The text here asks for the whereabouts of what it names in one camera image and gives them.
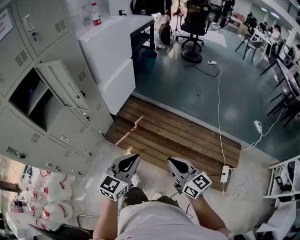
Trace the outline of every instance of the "white shirt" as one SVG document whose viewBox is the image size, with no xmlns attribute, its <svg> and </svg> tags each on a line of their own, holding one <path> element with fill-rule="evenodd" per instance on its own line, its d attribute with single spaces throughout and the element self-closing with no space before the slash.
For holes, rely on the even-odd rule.
<svg viewBox="0 0 300 240">
<path fill-rule="evenodd" d="M 271 43 L 277 43 L 277 41 L 280 39 L 280 32 L 279 31 L 273 31 L 270 37 Z"/>
<path fill-rule="evenodd" d="M 125 207 L 116 240 L 228 240 L 221 232 L 194 225 L 186 213 L 162 202 Z"/>
</svg>

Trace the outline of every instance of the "black backpack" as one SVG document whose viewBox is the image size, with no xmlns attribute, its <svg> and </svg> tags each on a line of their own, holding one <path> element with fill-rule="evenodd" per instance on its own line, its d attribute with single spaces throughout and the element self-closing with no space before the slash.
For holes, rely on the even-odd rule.
<svg viewBox="0 0 300 240">
<path fill-rule="evenodd" d="M 169 22 L 164 23 L 160 26 L 158 34 L 159 34 L 159 38 L 163 42 L 163 44 L 166 44 L 166 45 L 170 44 L 171 32 L 172 32 L 172 29 L 171 29 Z"/>
</svg>

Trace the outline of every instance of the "black cable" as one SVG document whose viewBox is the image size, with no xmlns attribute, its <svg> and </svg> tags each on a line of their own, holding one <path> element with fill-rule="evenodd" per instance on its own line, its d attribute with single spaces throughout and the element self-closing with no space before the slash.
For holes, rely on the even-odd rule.
<svg viewBox="0 0 300 240">
<path fill-rule="evenodd" d="M 188 206 L 187 206 L 186 214 L 187 214 L 188 216 L 190 216 L 189 219 L 193 219 L 194 217 L 188 213 L 188 208 L 189 208 L 190 205 L 191 205 L 191 203 L 189 203 Z"/>
<path fill-rule="evenodd" d="M 178 192 L 174 193 L 172 196 L 170 196 L 170 198 L 174 197 L 176 194 L 178 194 Z"/>
<path fill-rule="evenodd" d="M 185 69 L 186 69 L 186 68 L 189 68 L 189 67 L 195 67 L 198 71 L 205 73 L 207 76 L 217 77 L 217 76 L 219 75 L 220 71 L 219 71 L 218 68 L 216 68 L 215 65 L 212 65 L 212 66 L 217 70 L 217 74 L 215 74 L 215 75 L 209 74 L 209 73 L 205 72 L 204 70 L 198 68 L 198 67 L 196 66 L 196 64 L 186 65 L 186 66 L 185 66 Z"/>
</svg>

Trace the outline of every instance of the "locker vent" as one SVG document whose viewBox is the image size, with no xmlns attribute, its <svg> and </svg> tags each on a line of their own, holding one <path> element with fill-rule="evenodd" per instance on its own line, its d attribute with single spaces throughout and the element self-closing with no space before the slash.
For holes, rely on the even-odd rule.
<svg viewBox="0 0 300 240">
<path fill-rule="evenodd" d="M 97 111 L 99 111 L 99 109 L 101 108 L 101 104 L 98 104 L 98 105 L 96 106 L 96 108 L 97 108 Z"/>
<path fill-rule="evenodd" d="M 31 138 L 31 140 L 32 140 L 34 143 L 37 143 L 40 137 L 41 137 L 41 135 L 35 133 L 35 134 L 33 135 L 33 137 Z"/>
<path fill-rule="evenodd" d="M 70 156 L 70 151 L 66 151 L 65 157 L 68 158 Z"/>
<path fill-rule="evenodd" d="M 15 61 L 19 66 L 21 66 L 27 59 L 28 56 L 26 52 L 23 50 L 19 55 L 16 56 Z"/>
<path fill-rule="evenodd" d="M 57 32 L 61 31 L 61 26 L 60 26 L 59 22 L 55 24 L 55 29 L 56 29 Z"/>
<path fill-rule="evenodd" d="M 65 20 L 60 21 L 60 27 L 62 30 L 64 30 L 66 28 Z"/>
<path fill-rule="evenodd" d="M 83 79 L 85 79 L 85 77 L 86 77 L 86 74 L 85 74 L 84 71 L 82 71 L 82 72 L 78 75 L 78 78 L 79 78 L 79 80 L 80 80 L 81 82 L 83 81 Z"/>
<path fill-rule="evenodd" d="M 85 131 L 85 126 L 83 126 L 83 127 L 79 130 L 80 133 L 83 133 L 84 131 Z"/>
</svg>

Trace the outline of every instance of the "gray floor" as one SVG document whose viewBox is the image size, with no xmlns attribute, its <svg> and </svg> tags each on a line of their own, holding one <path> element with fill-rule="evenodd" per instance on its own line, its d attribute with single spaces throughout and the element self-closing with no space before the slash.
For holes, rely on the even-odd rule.
<svg viewBox="0 0 300 240">
<path fill-rule="evenodd" d="M 250 56 L 243 61 L 245 46 L 234 52 L 241 41 L 238 35 L 227 30 L 220 30 L 219 33 L 224 35 L 228 48 L 206 40 L 201 53 L 203 62 L 198 67 L 215 74 L 216 69 L 209 66 L 207 61 L 214 60 L 222 66 L 221 129 L 247 143 L 253 143 L 259 138 L 253 122 L 260 121 L 265 134 L 278 118 L 278 114 L 267 117 L 267 113 L 277 103 L 270 104 L 270 100 L 281 89 L 275 89 L 276 82 L 271 70 L 259 76 L 268 66 L 265 61 L 260 61 L 260 53 L 256 54 L 254 62 L 251 62 Z M 135 92 L 218 127 L 218 78 L 207 76 L 195 68 L 185 69 L 189 63 L 180 56 L 180 43 L 183 41 L 174 41 L 167 48 L 157 51 L 153 72 L 136 71 Z M 293 120 L 285 128 L 283 124 L 284 121 L 278 122 L 257 145 L 257 148 L 278 160 L 299 154 L 300 122 Z"/>
</svg>

